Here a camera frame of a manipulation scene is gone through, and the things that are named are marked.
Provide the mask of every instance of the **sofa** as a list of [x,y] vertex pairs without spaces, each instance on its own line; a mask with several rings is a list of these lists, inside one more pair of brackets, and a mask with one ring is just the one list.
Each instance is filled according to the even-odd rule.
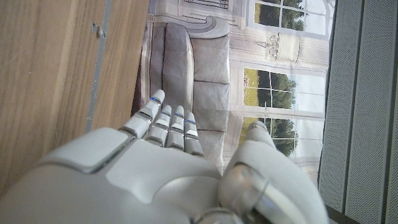
[[165,105],[182,105],[195,115],[204,157],[222,172],[229,116],[228,23],[211,19],[223,23],[223,30],[202,35],[189,25],[154,23],[149,80],[151,94],[165,91]]

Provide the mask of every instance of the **wooden cabinet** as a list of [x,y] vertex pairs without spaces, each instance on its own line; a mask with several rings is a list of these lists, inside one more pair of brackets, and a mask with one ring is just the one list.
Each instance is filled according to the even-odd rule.
[[0,195],[50,150],[129,119],[148,3],[0,2]]

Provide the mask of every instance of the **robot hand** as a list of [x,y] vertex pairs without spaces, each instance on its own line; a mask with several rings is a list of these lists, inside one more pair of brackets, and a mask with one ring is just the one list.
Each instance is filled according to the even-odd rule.
[[249,127],[224,176],[206,161],[195,118],[159,90],[119,131],[52,151],[0,200],[0,223],[328,223],[311,181]]

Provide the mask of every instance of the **trees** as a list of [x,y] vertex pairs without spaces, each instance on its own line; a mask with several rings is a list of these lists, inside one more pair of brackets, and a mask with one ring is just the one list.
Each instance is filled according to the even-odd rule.
[[[268,90],[270,93],[269,95],[267,93],[264,94],[264,92],[258,91],[257,96],[259,98],[259,103],[266,101],[267,106],[271,107],[272,94],[272,107],[290,109],[295,102],[293,92],[296,87],[296,82],[289,80],[288,76],[285,74],[268,74],[268,72],[259,71],[259,83],[267,82],[270,83],[270,86],[273,90]],[[294,151],[294,139],[298,138],[298,134],[295,132],[294,128],[294,122],[289,119],[267,118],[264,121],[264,118],[259,118],[259,120],[265,122],[272,138],[279,138],[274,140],[276,148],[286,156],[289,156]]]
[[[280,4],[280,0],[263,0],[274,4]],[[303,0],[284,0],[284,6],[295,7],[303,9]],[[275,6],[268,6],[256,4],[254,21],[265,26],[279,27],[280,8]],[[282,10],[281,27],[293,30],[304,30],[304,12],[298,12],[291,9]]]

